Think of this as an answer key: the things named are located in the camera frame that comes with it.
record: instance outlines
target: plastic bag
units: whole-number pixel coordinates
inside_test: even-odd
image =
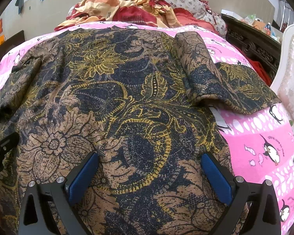
[[[244,18],[244,21],[251,26],[255,18],[256,18],[256,14],[248,15],[246,18]]]

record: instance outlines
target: metal screw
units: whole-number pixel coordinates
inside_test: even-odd
[[[64,181],[64,177],[58,177],[58,178],[57,178],[57,182],[58,182],[58,183],[62,183],[63,181]]]
[[[269,179],[266,179],[266,184],[267,184],[268,186],[271,186],[271,185],[272,185],[272,182],[271,182]]]
[[[30,181],[28,185],[29,187],[33,187],[35,185],[35,181]]]
[[[244,182],[244,178],[241,177],[241,176],[237,176],[236,177],[236,181],[239,182],[239,183],[243,183]]]

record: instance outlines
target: orange sign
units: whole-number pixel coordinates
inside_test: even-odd
[[[2,29],[2,19],[0,19],[0,34],[2,34],[3,29]]]

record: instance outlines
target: pink bedsheet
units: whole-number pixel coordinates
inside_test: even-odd
[[[0,62],[0,89],[4,86],[11,69],[29,48],[64,31],[78,28],[102,29],[116,25],[121,28],[140,28],[163,31],[174,37],[184,31],[196,31],[203,38],[214,62],[241,63],[252,66],[224,39],[198,26],[179,28],[155,28],[121,22],[92,22],[56,33],[45,34],[13,48]],[[231,161],[235,175],[247,181],[262,183],[272,181],[281,212],[281,234],[284,235],[294,222],[294,135],[289,124],[289,115],[282,104],[257,112],[250,116],[235,114],[222,106],[210,107],[220,132],[230,147]],[[264,155],[266,150],[277,155]]]

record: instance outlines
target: blue gripper pad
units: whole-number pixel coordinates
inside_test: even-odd
[[[201,156],[201,167],[206,174],[211,187],[214,189],[219,201],[230,205],[232,202],[232,189],[221,174],[217,166],[207,154]]]
[[[68,200],[71,206],[82,200],[86,189],[98,170],[98,166],[99,156],[93,153],[68,188]]]

